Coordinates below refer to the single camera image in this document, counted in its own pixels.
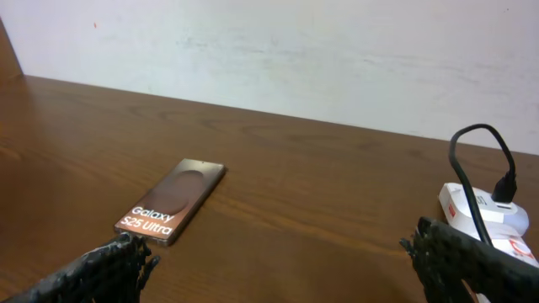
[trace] plug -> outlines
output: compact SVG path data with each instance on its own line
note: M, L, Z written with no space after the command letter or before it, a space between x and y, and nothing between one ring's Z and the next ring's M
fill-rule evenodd
M516 194L516 175L507 172L494 187L492 200L499 203L511 203Z

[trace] wooden table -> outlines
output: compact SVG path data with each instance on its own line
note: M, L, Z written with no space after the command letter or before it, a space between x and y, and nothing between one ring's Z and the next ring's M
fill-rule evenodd
M0 87L0 299L114 237L182 158L225 178L163 257L145 302L417 302L398 245L457 181L448 143L108 88L20 78ZM492 189L500 151L459 146ZM515 197L539 252L539 157L515 154Z

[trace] cable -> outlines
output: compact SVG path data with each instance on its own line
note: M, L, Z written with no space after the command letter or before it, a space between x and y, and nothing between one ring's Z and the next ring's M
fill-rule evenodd
M494 136L494 138L496 138L496 141L502 147L502 151L504 151L505 157L507 158L507 162L509 163L509 171L496 184L496 188L494 189L494 192L493 192L493 199L494 197L504 197L504 199L508 199L510 197L510 201L513 199L513 196L515 195L515 192L516 192L515 161L513 160L513 156L511 156L511 151L509 150L507 145L505 145L505 142L504 142L504 139L502 139L502 136L498 133L498 131L494 127L490 125L486 125L486 124L470 125L468 127L465 127L459 130L451 138L450 147L449 147L449 162L451 163L451 166L455 170L457 177L459 178L459 180L461 180L462 187L464 188L464 194L466 195L466 199L470 207L470 212L472 213L473 223L475 224L475 227L478 229L478 234L479 234L479 237L481 238L481 241L492 246L492 241L490 240L490 237L488 236L487 228L485 227L483 218L481 216L481 212L479 211L478 202L476 201L475 194L473 193L472 185L470 184L468 177L462 170L462 167L457 161L456 156L455 156L456 141L458 140L458 138L466 134L467 132L476 130L476 129L486 129L490 131L490 133Z

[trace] power strip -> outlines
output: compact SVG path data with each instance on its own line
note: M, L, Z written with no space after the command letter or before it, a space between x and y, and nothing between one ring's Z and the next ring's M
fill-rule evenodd
M522 240L530 224L526 211L514 202L495 202L491 194L484 190L473 188L473 193L478 201L479 211L493 246L539 268L539 263L531 253L531 249ZM480 241L462 185L444 184L438 199L449 225Z

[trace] smartphone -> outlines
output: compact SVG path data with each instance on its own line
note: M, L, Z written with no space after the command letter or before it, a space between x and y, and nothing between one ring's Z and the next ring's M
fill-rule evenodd
M225 174L217 163L184 159L116 224L159 245L174 243Z

